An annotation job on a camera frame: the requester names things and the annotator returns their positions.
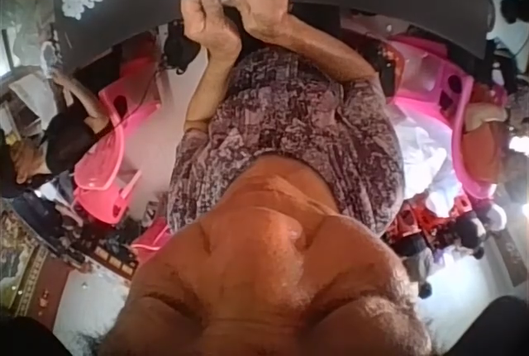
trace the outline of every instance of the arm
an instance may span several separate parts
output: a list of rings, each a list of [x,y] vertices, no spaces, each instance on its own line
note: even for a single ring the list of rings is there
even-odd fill
[[[189,102],[183,125],[184,131],[188,129],[207,130],[207,124],[226,96],[228,77],[232,67],[231,61],[210,58],[197,90]]]
[[[375,75],[371,65],[349,46],[288,14],[288,0],[225,0],[224,3],[237,8],[245,30],[254,38],[307,57],[339,82]]]
[[[185,35],[207,49],[209,62],[188,106],[184,130],[205,131],[224,100],[231,68],[241,52],[241,38],[219,0],[182,0]]]
[[[99,133],[107,127],[109,118],[102,103],[86,89],[80,82],[72,79],[60,72],[54,73],[54,81],[64,88],[64,92],[72,93],[83,105],[88,117],[84,122],[93,130]]]
[[[305,56],[338,82],[376,75],[371,64],[349,46],[292,15],[286,17],[281,29],[276,45]]]

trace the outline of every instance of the hand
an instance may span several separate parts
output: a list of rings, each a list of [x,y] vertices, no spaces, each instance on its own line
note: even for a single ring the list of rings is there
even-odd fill
[[[235,25],[224,16],[219,0],[182,0],[185,35],[207,48],[212,58],[235,61],[241,38]]]
[[[51,70],[51,78],[58,85],[68,88],[72,84],[72,78],[60,71],[59,69]]]
[[[254,38],[274,44],[288,26],[288,0],[226,0],[241,13],[245,30]]]

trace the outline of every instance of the man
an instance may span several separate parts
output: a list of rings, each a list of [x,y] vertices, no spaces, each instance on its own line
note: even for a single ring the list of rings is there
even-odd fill
[[[70,99],[66,111],[51,120],[38,145],[23,139],[10,146],[1,134],[3,197],[16,197],[26,189],[36,189],[54,176],[73,170],[84,154],[112,129],[96,95],[59,71],[54,72],[53,79],[64,88],[65,96],[71,93],[75,99]]]

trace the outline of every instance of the chair backrest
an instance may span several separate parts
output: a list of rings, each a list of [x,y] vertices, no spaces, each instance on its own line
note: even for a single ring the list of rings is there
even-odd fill
[[[78,187],[74,191],[74,202],[81,205],[88,214],[98,220],[115,225],[120,222],[125,214],[131,200],[131,191],[140,177],[141,171],[137,171],[124,188],[115,183],[101,191]]]
[[[74,181],[82,189],[101,191],[109,188],[122,166],[125,133],[122,126],[104,136],[75,165]]]

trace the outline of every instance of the black hair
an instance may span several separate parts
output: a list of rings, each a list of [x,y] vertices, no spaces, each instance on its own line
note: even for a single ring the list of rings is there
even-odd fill
[[[478,234],[479,218],[475,211],[467,211],[455,219],[455,233],[461,240],[461,245],[467,249],[477,249],[484,241]]]
[[[431,297],[432,289],[431,284],[429,282],[425,282],[423,284],[419,284],[419,298],[422,300],[426,300],[427,298]]]
[[[482,259],[485,256],[485,249],[482,246],[478,247],[474,250],[472,256],[477,260]]]

